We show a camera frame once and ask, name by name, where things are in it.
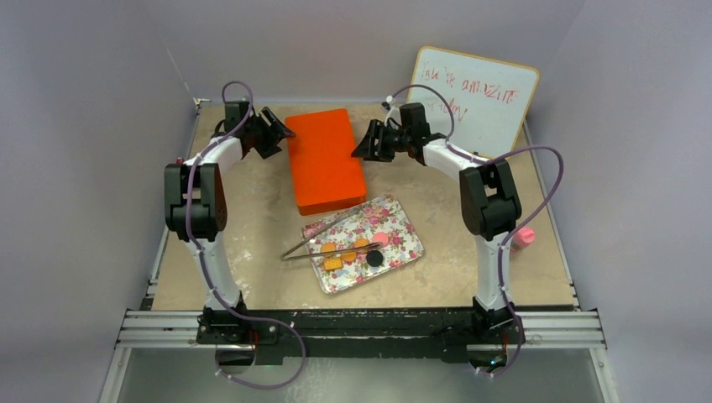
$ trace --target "red handwritten text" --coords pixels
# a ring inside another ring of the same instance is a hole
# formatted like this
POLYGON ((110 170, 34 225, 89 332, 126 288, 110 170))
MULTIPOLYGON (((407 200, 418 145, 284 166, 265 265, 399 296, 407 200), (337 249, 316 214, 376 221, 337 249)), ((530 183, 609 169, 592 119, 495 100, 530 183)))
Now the red handwritten text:
POLYGON ((453 81, 455 81, 455 75, 453 73, 448 72, 448 85, 450 88, 453 87, 453 81))
POLYGON ((479 92, 487 98, 496 99, 506 104, 512 103, 519 92, 517 90, 505 90, 500 84, 481 83, 475 80, 464 80, 460 89, 471 94, 479 92))
MULTIPOLYGON (((455 119, 457 119, 458 123, 461 123, 463 121, 463 118, 467 114, 468 109, 462 109, 462 107, 460 107, 460 105, 458 105, 455 101, 455 98, 450 98, 450 102, 448 102, 448 105, 450 107, 450 110, 453 111, 455 119)), ((448 108, 443 105, 442 102, 427 102, 427 106, 430 108, 430 112, 435 112, 437 108, 437 110, 439 110, 441 113, 449 114, 448 108)))
POLYGON ((431 68, 428 63, 423 66, 421 72, 421 78, 425 81, 437 80, 440 76, 440 72, 437 68, 431 68))

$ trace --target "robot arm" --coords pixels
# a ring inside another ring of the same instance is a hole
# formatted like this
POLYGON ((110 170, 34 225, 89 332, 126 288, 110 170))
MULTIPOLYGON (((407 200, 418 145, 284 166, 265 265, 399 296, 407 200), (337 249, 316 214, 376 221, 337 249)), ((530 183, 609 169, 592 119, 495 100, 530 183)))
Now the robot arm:
POLYGON ((406 104, 399 109, 400 127, 391 128, 379 120, 372 120, 369 131, 352 156, 391 162, 396 152, 407 152, 412 159, 440 170, 459 184, 463 220, 477 245, 479 273, 475 300, 487 327, 508 322, 511 315, 507 313, 503 294, 506 293, 511 301, 510 242, 502 244, 502 241, 521 216, 521 204, 509 164, 502 160, 481 165, 457 155, 450 149, 457 147, 448 144, 441 134, 430 132, 425 108, 420 103, 406 104), (496 193, 488 196, 486 187, 496 189, 496 193), (504 249, 501 282, 497 264, 499 249, 504 249))
MULTIPOLYGON (((228 132, 232 130, 248 109, 249 103, 246 101, 227 102, 223 122, 225 130, 228 132)), ((223 242, 223 229, 228 222, 228 207, 220 173, 227 172, 251 149, 256 149, 263 159, 268 158, 281 151, 277 144, 284 137, 294 136, 267 107, 262 109, 262 113, 270 124, 267 124, 258 113, 253 113, 235 137, 222 139, 225 133, 218 131, 212 136, 211 143, 218 140, 222 142, 204 155, 198 163, 194 189, 200 189, 200 195, 186 194, 188 174, 196 163, 195 157, 165 167, 166 225, 186 243, 198 268, 201 268, 198 247, 190 241, 186 233, 186 199, 192 197, 191 227, 194 237, 203 248, 205 270, 220 296, 230 306, 236 306, 241 301, 241 295, 230 272, 228 255, 223 242)), ((224 310, 223 305, 215 299, 212 290, 208 289, 204 276, 201 276, 201 279, 206 293, 206 307, 224 310)))

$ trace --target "black base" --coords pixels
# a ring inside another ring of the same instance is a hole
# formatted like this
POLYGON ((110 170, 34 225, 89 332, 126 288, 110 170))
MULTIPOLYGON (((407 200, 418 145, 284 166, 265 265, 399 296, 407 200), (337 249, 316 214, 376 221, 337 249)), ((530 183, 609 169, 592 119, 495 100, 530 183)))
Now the black base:
MULTIPOLYGON (((514 321, 502 322, 476 307, 252 310, 241 313, 293 324, 309 357, 427 358, 445 363, 487 363, 502 360, 502 350, 468 353, 473 344, 502 345, 519 337, 514 321), (497 327, 483 323, 500 321, 497 327)), ((281 364, 301 356, 298 340, 288 329, 268 322, 245 322, 226 311, 205 309, 198 319, 199 344, 248 344, 258 341, 257 365, 281 364)))

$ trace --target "black joint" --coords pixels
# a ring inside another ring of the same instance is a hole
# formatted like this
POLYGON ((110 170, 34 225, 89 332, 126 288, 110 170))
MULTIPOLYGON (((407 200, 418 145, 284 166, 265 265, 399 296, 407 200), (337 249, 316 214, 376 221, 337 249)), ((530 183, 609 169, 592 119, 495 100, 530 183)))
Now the black joint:
MULTIPOLYGON (((390 109, 388 102, 383 105, 390 109)), ((395 153, 407 152, 412 159, 425 165, 423 147, 444 136, 430 133, 422 104, 407 103, 399 108, 399 112, 399 128, 391 128, 380 120, 371 120, 369 131, 351 156, 366 161, 391 162, 395 153)))
MULTIPOLYGON (((245 305, 242 293, 232 309, 240 315, 251 316, 245 305)), ((225 345, 225 344, 247 344, 255 343, 259 340, 260 345, 275 344, 279 337, 279 332, 270 331, 271 324, 268 322, 251 322, 234 316, 225 310, 215 311, 204 307, 202 315, 198 317, 198 332, 196 343, 225 345)))
POLYGON ((519 195, 505 160, 461 170, 460 202, 467 229, 488 241, 513 230, 521 217, 519 195), (486 186, 496 189, 496 193, 487 196, 486 186))
POLYGON ((228 223, 220 169, 217 164, 197 166, 193 180, 193 191, 200 191, 197 197, 187 194, 190 170, 190 166, 183 164, 168 164, 164 169, 165 224, 181 241, 190 240, 186 231, 187 198, 190 197, 193 236, 213 242, 228 223))
POLYGON ((492 337, 492 333, 506 331, 514 323, 514 317, 507 307, 497 310, 486 311, 475 298, 474 313, 472 314, 472 324, 474 330, 483 338, 492 337))
MULTIPOLYGON (((225 103, 224 129, 230 133, 249 112, 249 102, 236 101, 225 103)), ((251 149, 256 149, 262 159, 279 153, 282 149, 277 144, 285 137, 295 134, 282 123, 268 108, 262 108, 262 115, 252 113, 243 126, 234 134, 240 139, 243 158, 251 149)))

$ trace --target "whiteboard frame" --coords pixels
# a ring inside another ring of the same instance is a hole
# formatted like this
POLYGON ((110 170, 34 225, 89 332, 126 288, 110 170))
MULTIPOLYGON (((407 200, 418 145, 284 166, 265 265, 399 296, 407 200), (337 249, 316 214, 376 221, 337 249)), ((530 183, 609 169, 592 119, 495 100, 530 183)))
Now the whiteboard frame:
MULTIPOLYGON (((534 87, 531 89, 531 95, 529 96, 529 100, 526 102, 526 108, 525 108, 525 110, 524 110, 524 113, 521 115, 521 121, 519 122, 519 125, 517 126, 518 128, 520 128, 520 130, 518 130, 518 131, 516 132, 516 134, 515 134, 515 136, 514 136, 514 140, 512 141, 512 144, 511 144, 511 146, 510 146, 510 150, 513 150, 513 149, 514 149, 514 146, 515 146, 515 144, 516 144, 516 141, 519 139, 519 136, 521 135, 521 127, 522 127, 522 125, 524 124, 524 120, 526 119, 526 114, 529 112, 529 107, 531 106, 531 100, 534 98, 534 93, 537 92, 537 87, 539 86, 539 79, 541 78, 541 75, 539 74, 539 70, 537 70, 536 67, 531 67, 530 65, 518 65, 518 64, 516 64, 516 63, 510 63, 509 61, 497 60, 497 59, 490 59, 489 57, 471 55, 471 54, 469 54, 469 53, 458 52, 458 51, 456 51, 456 50, 449 50, 449 49, 438 48, 438 47, 436 47, 436 46, 426 45, 426 46, 423 46, 422 48, 420 48, 420 50, 418 50, 418 56, 416 57, 416 63, 415 63, 415 65, 413 66, 413 76, 411 77, 411 84, 414 84, 415 81, 416 81, 416 75, 417 75, 417 72, 418 72, 418 64, 419 64, 420 61, 421 61, 421 53, 422 53, 423 50, 426 50, 426 49, 429 49, 429 50, 439 50, 439 51, 445 52, 445 53, 451 53, 451 54, 455 54, 455 55, 471 57, 471 58, 474 58, 474 59, 480 59, 480 60, 485 60, 485 61, 491 61, 491 62, 493 62, 493 63, 500 63, 500 64, 502 64, 502 65, 511 65, 511 66, 514 66, 514 67, 519 67, 519 68, 521 68, 521 69, 526 69, 526 70, 534 71, 534 72, 537 74, 537 80, 534 81, 534 87)), ((411 90, 412 90, 412 88, 409 88, 409 89, 408 89, 408 97, 406 98, 406 103, 408 103, 408 102, 411 101, 411 90)), ((469 153, 473 154, 473 155, 478 155, 478 156, 480 156, 480 157, 485 157, 485 158, 488 158, 488 159, 490 159, 490 160, 492 160, 492 159, 498 157, 498 155, 477 154, 477 153, 476 153, 475 151, 473 151, 473 150, 467 150, 467 151, 468 151, 469 153)))

